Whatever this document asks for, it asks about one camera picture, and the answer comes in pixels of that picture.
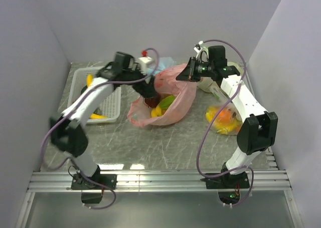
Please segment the red apple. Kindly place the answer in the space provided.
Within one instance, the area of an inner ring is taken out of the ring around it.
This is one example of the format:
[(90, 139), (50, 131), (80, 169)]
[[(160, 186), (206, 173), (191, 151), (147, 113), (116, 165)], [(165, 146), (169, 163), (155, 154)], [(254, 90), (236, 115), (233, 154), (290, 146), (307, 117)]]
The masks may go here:
[(144, 98), (145, 104), (150, 108), (155, 108), (159, 104), (160, 100), (161, 100), (160, 95), (157, 95), (152, 98)]

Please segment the pink plastic bag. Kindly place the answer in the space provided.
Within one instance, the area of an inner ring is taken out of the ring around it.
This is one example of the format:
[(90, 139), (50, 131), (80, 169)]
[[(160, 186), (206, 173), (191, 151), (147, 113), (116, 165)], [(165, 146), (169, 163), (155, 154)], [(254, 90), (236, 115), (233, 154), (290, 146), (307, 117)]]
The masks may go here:
[(140, 96), (132, 102), (127, 119), (136, 127), (147, 125), (166, 126), (174, 124), (187, 114), (196, 96), (197, 84), (194, 82), (177, 81), (186, 64), (175, 65), (157, 73), (154, 78), (156, 91), (164, 98), (166, 95), (174, 95), (176, 98), (164, 115), (151, 117), (152, 109)]

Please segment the green starfruit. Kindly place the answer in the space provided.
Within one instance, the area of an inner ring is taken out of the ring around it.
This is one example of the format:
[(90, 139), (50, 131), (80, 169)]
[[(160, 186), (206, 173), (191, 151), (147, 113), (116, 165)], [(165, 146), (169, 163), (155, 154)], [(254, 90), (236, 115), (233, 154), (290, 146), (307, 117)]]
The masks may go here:
[(174, 102), (175, 98), (176, 97), (174, 95), (166, 96), (159, 102), (159, 107), (163, 110), (167, 110), (170, 107), (170, 105)]

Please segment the yellow banana bunch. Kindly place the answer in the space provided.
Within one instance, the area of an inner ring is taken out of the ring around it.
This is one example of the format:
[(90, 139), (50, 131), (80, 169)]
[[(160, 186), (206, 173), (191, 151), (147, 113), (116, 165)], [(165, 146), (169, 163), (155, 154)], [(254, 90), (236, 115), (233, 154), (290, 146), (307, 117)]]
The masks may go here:
[(162, 109), (159, 105), (152, 109), (150, 116), (151, 118), (161, 117), (165, 114), (166, 109)]

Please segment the green avocado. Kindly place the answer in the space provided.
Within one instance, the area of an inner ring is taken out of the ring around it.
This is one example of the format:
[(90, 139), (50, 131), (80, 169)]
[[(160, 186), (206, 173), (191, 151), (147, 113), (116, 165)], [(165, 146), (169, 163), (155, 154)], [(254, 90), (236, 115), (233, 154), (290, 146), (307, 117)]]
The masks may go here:
[(86, 91), (86, 89), (87, 89), (87, 86), (83, 87), (83, 88), (81, 89), (81, 93), (80, 93), (80, 94), (83, 94), (83, 93)]

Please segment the single yellow banana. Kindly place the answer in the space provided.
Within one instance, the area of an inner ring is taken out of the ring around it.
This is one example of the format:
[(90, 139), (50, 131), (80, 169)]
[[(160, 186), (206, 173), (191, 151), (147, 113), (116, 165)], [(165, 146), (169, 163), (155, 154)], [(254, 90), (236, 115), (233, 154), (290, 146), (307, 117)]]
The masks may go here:
[(88, 74), (86, 77), (86, 86), (89, 87), (92, 84), (93, 76), (91, 74)]

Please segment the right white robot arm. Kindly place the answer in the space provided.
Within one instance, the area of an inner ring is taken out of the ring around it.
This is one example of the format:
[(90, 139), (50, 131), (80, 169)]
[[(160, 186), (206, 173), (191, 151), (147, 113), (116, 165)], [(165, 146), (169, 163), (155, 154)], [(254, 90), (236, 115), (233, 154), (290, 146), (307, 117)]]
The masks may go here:
[(228, 65), (224, 46), (207, 48), (198, 43), (194, 50), (197, 55), (189, 59), (176, 80), (198, 82), (202, 77), (211, 78), (227, 94), (227, 103), (235, 105), (242, 120), (232, 157), (223, 164), (221, 173), (203, 174), (203, 177), (218, 180), (225, 187), (235, 187), (247, 178), (246, 169), (254, 158), (275, 143), (278, 117), (260, 105), (243, 83), (246, 73)]

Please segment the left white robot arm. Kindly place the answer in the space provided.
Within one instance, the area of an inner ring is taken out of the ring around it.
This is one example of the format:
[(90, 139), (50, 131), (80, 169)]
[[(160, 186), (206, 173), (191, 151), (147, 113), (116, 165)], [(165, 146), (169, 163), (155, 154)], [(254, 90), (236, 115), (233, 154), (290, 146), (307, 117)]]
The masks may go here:
[(134, 58), (124, 52), (116, 52), (114, 60), (99, 69), (91, 85), (67, 109), (50, 118), (50, 140), (61, 152), (67, 155), (78, 169), (83, 183), (90, 189), (102, 186), (105, 182), (100, 167), (86, 151), (88, 138), (85, 126), (96, 108), (121, 85), (130, 85), (142, 97), (158, 97), (154, 87), (150, 67), (158, 67), (159, 58), (151, 58), (147, 51)]

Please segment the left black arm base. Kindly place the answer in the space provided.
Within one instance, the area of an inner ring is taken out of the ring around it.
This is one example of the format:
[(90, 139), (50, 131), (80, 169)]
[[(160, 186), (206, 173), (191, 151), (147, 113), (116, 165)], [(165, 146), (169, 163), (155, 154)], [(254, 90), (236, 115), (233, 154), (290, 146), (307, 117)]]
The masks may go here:
[[(71, 190), (81, 191), (81, 201), (84, 206), (91, 209), (104, 209), (112, 206), (116, 201), (117, 174), (100, 174), (94, 180), (83, 177), (80, 173), (72, 175)], [(111, 191), (113, 199), (110, 204), (97, 207), (102, 202), (104, 192)]]

